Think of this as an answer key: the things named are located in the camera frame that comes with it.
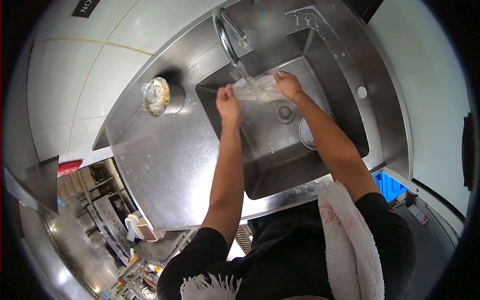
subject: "plastic wrap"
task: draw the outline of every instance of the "plastic wrap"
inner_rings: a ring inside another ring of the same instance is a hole
[[[256,79],[252,84],[240,79],[233,85],[233,92],[239,101],[270,102],[287,99],[276,87],[272,75]]]
[[[162,115],[170,101],[167,81],[162,77],[155,77],[149,83],[142,85],[140,90],[149,102],[148,110],[157,116]]]

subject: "blue container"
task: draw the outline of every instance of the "blue container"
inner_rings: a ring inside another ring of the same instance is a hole
[[[373,179],[387,202],[395,200],[407,190],[406,187],[385,173],[377,174]]]

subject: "wrist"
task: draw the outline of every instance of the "wrist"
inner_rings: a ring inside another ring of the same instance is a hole
[[[301,97],[301,95],[305,94],[305,92],[303,90],[299,90],[299,91],[296,91],[293,96],[292,96],[292,100],[293,103],[296,103],[298,101],[298,99]]]
[[[236,130],[240,126],[240,121],[222,121],[222,129],[233,129]]]

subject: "drain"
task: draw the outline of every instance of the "drain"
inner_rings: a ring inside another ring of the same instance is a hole
[[[288,124],[295,119],[295,108],[293,104],[282,101],[275,106],[275,119],[282,124]]]

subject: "black shirt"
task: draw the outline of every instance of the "black shirt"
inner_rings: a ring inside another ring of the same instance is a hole
[[[356,203],[372,232],[380,255],[385,299],[400,299],[416,262],[413,234],[405,220],[390,210],[384,197],[369,193]],[[158,280],[160,300],[180,299],[184,278],[208,273],[242,278],[237,299],[285,299],[313,295],[334,299],[328,284],[325,239],[317,201],[249,222],[252,251],[226,262],[227,242],[215,229],[198,230],[192,242]]]

